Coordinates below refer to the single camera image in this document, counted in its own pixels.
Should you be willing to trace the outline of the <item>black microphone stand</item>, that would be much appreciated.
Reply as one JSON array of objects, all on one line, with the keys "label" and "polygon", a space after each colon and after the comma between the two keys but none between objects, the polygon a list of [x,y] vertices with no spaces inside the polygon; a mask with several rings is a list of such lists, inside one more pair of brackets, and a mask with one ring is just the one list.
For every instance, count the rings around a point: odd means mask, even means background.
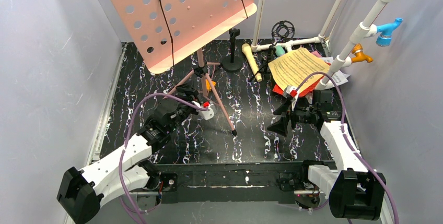
[{"label": "black microphone stand", "polygon": [[222,68],[230,73],[238,71],[242,67],[242,61],[236,58],[236,37],[240,35],[240,30],[229,29],[230,53],[221,60]]}]

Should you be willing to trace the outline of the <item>red sheet music page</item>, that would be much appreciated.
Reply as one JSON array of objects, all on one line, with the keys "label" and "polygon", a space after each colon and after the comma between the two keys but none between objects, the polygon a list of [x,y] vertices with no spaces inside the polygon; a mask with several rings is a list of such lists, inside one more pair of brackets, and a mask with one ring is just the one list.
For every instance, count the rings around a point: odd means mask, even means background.
[{"label": "red sheet music page", "polygon": [[[311,84],[309,87],[307,87],[307,88],[301,88],[301,91],[299,92],[299,96],[300,97],[304,97],[305,95],[307,95],[308,93],[310,93],[310,92],[312,92],[312,91],[314,91],[315,90],[315,88],[316,88],[316,86],[317,86],[317,84],[320,82],[320,80],[322,79],[322,77],[323,76],[321,76],[319,79],[317,79],[313,84]],[[276,94],[279,94],[279,95],[284,95],[284,91],[278,86],[278,85],[275,85],[274,87],[273,87],[273,89],[272,89],[272,91],[274,92],[274,93],[276,93]]]}]

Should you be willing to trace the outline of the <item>aluminium rail frame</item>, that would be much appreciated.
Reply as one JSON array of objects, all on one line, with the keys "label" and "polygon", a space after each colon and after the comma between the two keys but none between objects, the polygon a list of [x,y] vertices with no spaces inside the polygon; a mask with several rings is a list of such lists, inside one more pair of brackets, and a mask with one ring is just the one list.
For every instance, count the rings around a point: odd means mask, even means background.
[{"label": "aluminium rail frame", "polygon": [[[177,89],[193,89],[193,87],[183,83],[177,85]],[[371,173],[378,173],[365,162],[360,154],[357,155],[357,158],[363,162]],[[283,200],[289,192],[284,192],[278,187],[279,174],[294,173],[300,176],[303,162],[287,169],[283,168],[281,164],[272,165],[269,169],[265,169],[262,164],[248,163],[241,166],[234,164],[223,166],[198,164],[175,169],[157,167],[150,163],[148,158],[144,160],[143,164],[153,166],[159,171],[158,174],[167,172],[178,174],[178,189],[176,191],[156,192],[158,200],[168,204],[200,201],[264,201],[265,193],[270,195],[272,201]],[[384,197],[389,196],[390,192],[386,181],[381,185],[385,190]]]}]

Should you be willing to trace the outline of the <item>small black tripod stand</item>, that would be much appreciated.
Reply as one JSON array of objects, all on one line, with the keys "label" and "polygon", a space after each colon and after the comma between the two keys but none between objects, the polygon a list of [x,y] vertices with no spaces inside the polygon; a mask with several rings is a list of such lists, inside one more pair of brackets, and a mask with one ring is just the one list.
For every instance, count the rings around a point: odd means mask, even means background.
[{"label": "small black tripod stand", "polygon": [[277,22],[271,30],[271,36],[273,39],[273,43],[268,48],[266,59],[262,59],[262,64],[256,71],[252,71],[252,76],[248,79],[248,82],[252,82],[254,79],[259,82],[259,79],[256,78],[258,73],[264,73],[265,75],[270,75],[271,71],[269,70],[269,63],[277,58],[277,44],[278,43],[286,43],[289,40],[292,40],[295,35],[295,27],[294,24],[288,20],[282,20]]}]

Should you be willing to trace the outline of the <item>blue pipe fitting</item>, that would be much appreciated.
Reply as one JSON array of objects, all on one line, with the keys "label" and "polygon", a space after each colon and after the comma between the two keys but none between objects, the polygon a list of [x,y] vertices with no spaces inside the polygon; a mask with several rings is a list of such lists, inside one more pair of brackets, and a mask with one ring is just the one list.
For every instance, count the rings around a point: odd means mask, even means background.
[{"label": "blue pipe fitting", "polygon": [[376,45],[380,47],[389,46],[392,41],[392,34],[403,22],[402,18],[396,18],[394,22],[377,26],[377,33],[379,34],[376,39]]}]

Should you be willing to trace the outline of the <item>cream yellow microphone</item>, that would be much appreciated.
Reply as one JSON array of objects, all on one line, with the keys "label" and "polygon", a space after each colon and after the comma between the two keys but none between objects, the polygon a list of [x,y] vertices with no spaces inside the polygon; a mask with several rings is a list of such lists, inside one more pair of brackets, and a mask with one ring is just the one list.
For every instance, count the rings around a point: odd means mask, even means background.
[{"label": "cream yellow microphone", "polygon": [[255,79],[257,82],[261,82],[263,80],[262,75],[259,73],[258,65],[255,61],[255,58],[252,54],[252,48],[249,44],[245,43],[241,47],[242,53],[245,55],[247,62],[252,70],[252,79]]}]

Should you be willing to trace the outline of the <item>right robot arm base mount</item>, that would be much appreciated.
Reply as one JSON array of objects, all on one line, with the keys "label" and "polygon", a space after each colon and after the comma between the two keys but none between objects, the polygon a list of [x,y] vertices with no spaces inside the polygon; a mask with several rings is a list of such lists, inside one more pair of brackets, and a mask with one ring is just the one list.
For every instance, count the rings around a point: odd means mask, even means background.
[{"label": "right robot arm base mount", "polygon": [[277,185],[284,192],[293,192],[295,202],[301,208],[316,208],[320,205],[319,188],[308,181],[303,181],[297,174],[280,173]]}]

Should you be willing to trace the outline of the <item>white sheet music page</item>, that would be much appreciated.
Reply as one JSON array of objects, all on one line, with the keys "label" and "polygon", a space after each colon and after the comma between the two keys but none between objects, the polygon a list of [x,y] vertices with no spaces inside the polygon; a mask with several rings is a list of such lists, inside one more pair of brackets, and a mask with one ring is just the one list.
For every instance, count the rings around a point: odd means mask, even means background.
[{"label": "white sheet music page", "polygon": [[[325,63],[331,65],[333,63],[333,57],[321,57],[320,59],[322,59]],[[333,76],[333,80],[334,82],[340,86],[342,84],[345,84],[348,82],[348,78],[349,78],[349,74],[343,73],[341,70],[337,71]]]}]

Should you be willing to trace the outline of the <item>pink sheet music page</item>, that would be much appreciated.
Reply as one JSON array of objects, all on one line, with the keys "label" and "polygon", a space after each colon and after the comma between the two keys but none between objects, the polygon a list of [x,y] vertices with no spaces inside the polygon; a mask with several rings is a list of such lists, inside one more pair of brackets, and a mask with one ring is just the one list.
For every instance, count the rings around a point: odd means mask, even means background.
[{"label": "pink sheet music page", "polygon": [[322,55],[318,51],[313,51],[311,54],[315,55],[316,57],[322,57]]}]

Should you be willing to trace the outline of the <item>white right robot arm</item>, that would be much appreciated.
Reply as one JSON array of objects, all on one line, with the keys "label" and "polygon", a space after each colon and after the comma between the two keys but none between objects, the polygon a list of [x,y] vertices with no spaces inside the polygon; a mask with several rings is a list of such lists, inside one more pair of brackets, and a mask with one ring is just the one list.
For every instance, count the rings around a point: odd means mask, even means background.
[{"label": "white right robot arm", "polygon": [[297,124],[314,125],[326,141],[337,172],[320,161],[305,161],[299,182],[311,183],[325,194],[336,218],[378,220],[382,210],[385,182],[382,173],[371,173],[357,158],[343,113],[332,104],[333,90],[314,90],[311,100],[289,86],[283,92],[286,101],[274,111],[281,118],[268,131],[287,136]]}]

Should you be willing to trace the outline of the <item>green microphone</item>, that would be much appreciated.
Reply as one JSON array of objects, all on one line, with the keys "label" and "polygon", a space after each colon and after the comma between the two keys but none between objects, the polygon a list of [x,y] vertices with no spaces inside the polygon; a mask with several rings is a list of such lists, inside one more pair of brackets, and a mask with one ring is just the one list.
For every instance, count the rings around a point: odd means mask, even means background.
[{"label": "green microphone", "polygon": [[280,57],[286,54],[286,50],[280,45],[274,47],[274,52],[276,57]]}]

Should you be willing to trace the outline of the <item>yellow sheet music page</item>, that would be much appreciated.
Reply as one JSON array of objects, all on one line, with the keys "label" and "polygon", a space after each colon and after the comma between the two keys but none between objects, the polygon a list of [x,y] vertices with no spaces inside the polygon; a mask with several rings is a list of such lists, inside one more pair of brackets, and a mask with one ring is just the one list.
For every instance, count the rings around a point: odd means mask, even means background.
[{"label": "yellow sheet music page", "polygon": [[285,90],[288,86],[298,87],[314,72],[328,72],[330,65],[305,48],[290,51],[269,63],[269,69],[277,86]]}]

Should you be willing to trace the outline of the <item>orange pipe fitting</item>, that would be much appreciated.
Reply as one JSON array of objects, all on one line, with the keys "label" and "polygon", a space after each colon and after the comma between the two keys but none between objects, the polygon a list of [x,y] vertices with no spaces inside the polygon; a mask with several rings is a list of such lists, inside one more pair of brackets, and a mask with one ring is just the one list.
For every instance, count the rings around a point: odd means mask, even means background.
[{"label": "orange pipe fitting", "polygon": [[372,57],[364,53],[363,47],[360,43],[354,46],[354,48],[351,50],[351,53],[354,55],[354,57],[351,58],[352,63],[358,63],[363,61],[371,63],[373,61]]}]

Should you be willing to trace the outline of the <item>pink music stand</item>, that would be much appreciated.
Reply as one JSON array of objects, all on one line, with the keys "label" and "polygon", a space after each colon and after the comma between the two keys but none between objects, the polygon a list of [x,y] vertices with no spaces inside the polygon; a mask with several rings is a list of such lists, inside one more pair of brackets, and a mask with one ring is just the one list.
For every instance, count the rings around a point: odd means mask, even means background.
[{"label": "pink music stand", "polygon": [[160,74],[257,11],[254,0],[110,0],[147,69]]}]

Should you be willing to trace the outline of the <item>orange tape measure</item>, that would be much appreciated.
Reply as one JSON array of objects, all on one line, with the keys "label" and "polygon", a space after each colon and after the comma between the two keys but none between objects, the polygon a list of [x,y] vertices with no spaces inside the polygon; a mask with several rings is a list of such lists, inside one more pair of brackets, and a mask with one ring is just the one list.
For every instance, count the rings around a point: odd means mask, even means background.
[{"label": "orange tape measure", "polygon": [[216,82],[215,81],[211,81],[212,84],[210,84],[209,80],[205,81],[205,86],[207,91],[212,91],[212,87],[216,87]]}]

